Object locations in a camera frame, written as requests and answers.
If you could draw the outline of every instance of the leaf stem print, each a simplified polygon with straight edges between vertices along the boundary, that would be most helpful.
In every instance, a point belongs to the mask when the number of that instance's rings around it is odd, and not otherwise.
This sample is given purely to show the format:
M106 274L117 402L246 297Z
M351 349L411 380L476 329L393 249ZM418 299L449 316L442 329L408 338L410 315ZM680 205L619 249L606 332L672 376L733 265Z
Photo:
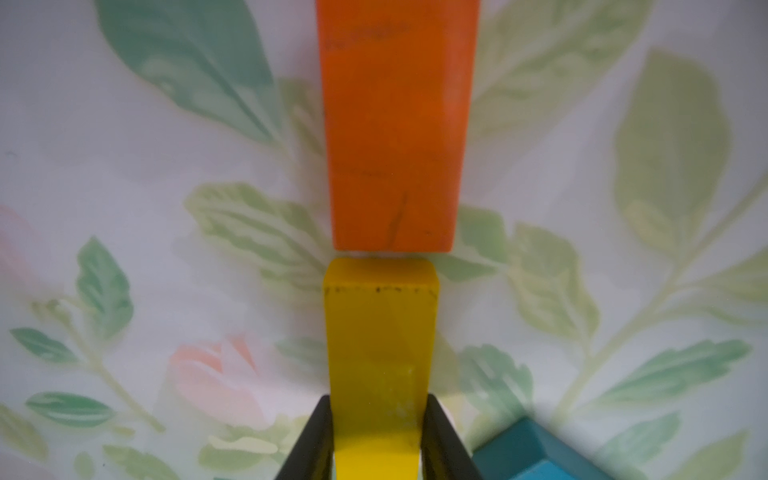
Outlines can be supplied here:
M104 366L101 356L88 345L80 331L75 327L68 310L66 310L58 300L52 300L45 306L48 315L57 320L65 329L67 334L82 353L85 361L83 367L96 376L101 378L118 397L122 400L132 412L152 426L157 432L164 432L165 427L154 418L139 402L137 402L128 391L118 382L116 378Z
M701 241L677 264L664 282L664 285L662 285L651 301L600 351L598 351L594 357L584 364L584 368L579 372L571 386L568 387L568 390L566 390L555 408L551 423L553 429L560 428L568 420L571 410L581 394L581 391L594 374L597 373L598 370L600 370L625 343L640 331L666 319L666 317L658 315L660 307L674 293L682 288L688 288L687 284L679 283L683 274L709 246L720 238L720 236L741 217L741 215L749 210L755 200L765 193L766 189L768 189L768 172L760 178L760 181L755 184L750 192L725 217L723 217L712 230L704 235Z

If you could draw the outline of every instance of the pink flower print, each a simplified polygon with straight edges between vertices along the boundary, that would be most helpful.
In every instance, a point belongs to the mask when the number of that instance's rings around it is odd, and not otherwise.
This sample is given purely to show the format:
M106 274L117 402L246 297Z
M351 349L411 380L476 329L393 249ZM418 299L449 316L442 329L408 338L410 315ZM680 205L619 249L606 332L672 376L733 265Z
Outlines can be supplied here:
M29 223L0 205L0 290L27 301L55 298L59 288L48 247Z
M279 375L280 357L246 335L182 345L170 358L170 380L190 404L228 425L269 427L281 412L311 412L319 393Z

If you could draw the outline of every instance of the floral tablecloth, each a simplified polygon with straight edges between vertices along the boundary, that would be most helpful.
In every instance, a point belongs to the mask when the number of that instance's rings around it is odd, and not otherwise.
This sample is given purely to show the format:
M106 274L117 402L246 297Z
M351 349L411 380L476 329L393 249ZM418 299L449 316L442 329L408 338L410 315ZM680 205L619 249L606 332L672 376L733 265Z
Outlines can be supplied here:
M768 3L482 10L431 390L768 478ZM0 3L0 478L275 475L327 392L311 0Z

